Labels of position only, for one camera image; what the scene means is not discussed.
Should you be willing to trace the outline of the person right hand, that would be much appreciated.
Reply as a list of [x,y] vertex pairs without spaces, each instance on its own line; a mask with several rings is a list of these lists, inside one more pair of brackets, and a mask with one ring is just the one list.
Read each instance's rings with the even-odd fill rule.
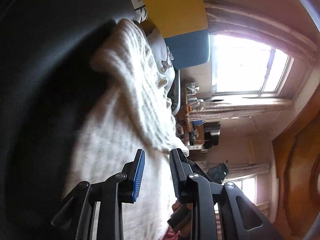
[[177,239],[191,239],[191,211],[193,208],[192,204],[186,204],[185,207],[188,209],[188,212],[185,212],[185,216],[181,221],[173,228],[174,232],[177,235]]

